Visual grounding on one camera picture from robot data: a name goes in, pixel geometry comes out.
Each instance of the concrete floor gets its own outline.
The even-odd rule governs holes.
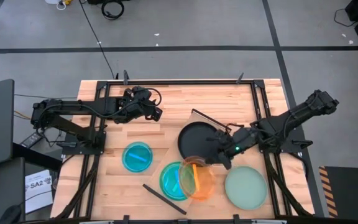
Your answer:
[[[349,1],[269,0],[280,45],[358,46],[353,28],[333,21],[335,10]],[[116,21],[105,20],[98,7],[84,5],[103,47],[273,47],[259,0],[131,0],[124,5],[126,11]],[[338,20],[349,22],[344,12],[338,14]],[[0,49],[63,47],[98,47],[78,1],[58,11],[43,0],[4,0]],[[115,72],[126,69],[131,79],[237,78],[241,72],[244,78],[282,79],[275,51],[133,51],[108,52],[106,56]],[[286,87],[292,87],[297,103],[315,89],[328,91],[341,103],[334,114],[303,125],[306,138],[314,141],[309,148],[311,163],[324,200],[318,166],[358,167],[358,50],[283,52],[283,56],[290,79]],[[58,97],[76,96],[81,80],[109,79],[111,74],[100,52],[0,54],[0,80],[6,78],[16,81],[16,93]],[[31,114],[36,101],[16,97],[15,110]],[[33,131],[28,121],[15,118],[15,142]],[[57,132],[51,130],[47,135],[54,138]],[[58,148],[49,149],[42,143],[36,150]],[[47,218],[48,209],[27,218]]]

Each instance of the wooden tabletop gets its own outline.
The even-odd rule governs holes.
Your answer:
[[[287,104],[281,81],[265,79],[268,103],[272,115],[285,112]],[[78,99],[93,100],[97,80],[82,81]],[[214,195],[204,202],[191,201],[187,214],[182,215],[156,196],[143,188],[150,181],[153,173],[164,158],[168,149],[174,144],[183,125],[189,119],[192,109],[206,114],[220,123],[236,123],[249,126],[255,121],[255,109],[250,85],[152,85],[144,86],[158,89],[162,96],[163,115],[159,122],[139,118],[128,124],[114,124],[107,121],[106,148],[101,156],[98,169],[92,220],[122,220],[130,215],[131,220],[171,220],[187,219],[232,219],[233,214],[240,218],[273,218],[270,194],[258,209],[247,211],[235,207],[224,194],[224,180],[228,171],[222,165],[213,166],[216,175]],[[112,86],[110,96],[122,96],[131,86]],[[258,99],[260,108],[262,97]],[[74,116],[73,122],[89,126],[90,116]],[[141,173],[126,170],[121,162],[121,155],[127,145],[135,141],[147,143],[153,151],[151,166]],[[287,187],[302,206],[314,213],[313,204],[305,179],[303,164],[287,154],[280,155]],[[75,156],[62,167],[60,180],[55,194],[51,217],[58,215],[78,189],[83,156]],[[235,166],[251,166],[257,169],[267,180],[263,156],[257,146],[239,154],[232,161]],[[281,214],[285,214],[282,195],[276,185]],[[85,214],[87,192],[81,206]]]

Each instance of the white paper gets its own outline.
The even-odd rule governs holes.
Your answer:
[[[25,177],[25,199],[33,197],[25,202],[25,212],[29,213],[39,208],[51,205],[53,203],[52,198],[52,178],[49,175],[49,170],[44,170]]]

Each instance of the orange plastic lid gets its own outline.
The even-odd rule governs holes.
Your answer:
[[[179,183],[187,197],[204,201],[214,192],[215,176],[203,158],[191,156],[181,163]]]

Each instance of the orange and black striped tape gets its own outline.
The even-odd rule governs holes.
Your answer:
[[[326,197],[327,207],[329,217],[336,218],[338,217],[338,212],[336,211],[336,206],[334,202],[333,190],[329,183],[328,173],[324,166],[319,167],[321,183],[323,184],[324,195]]]

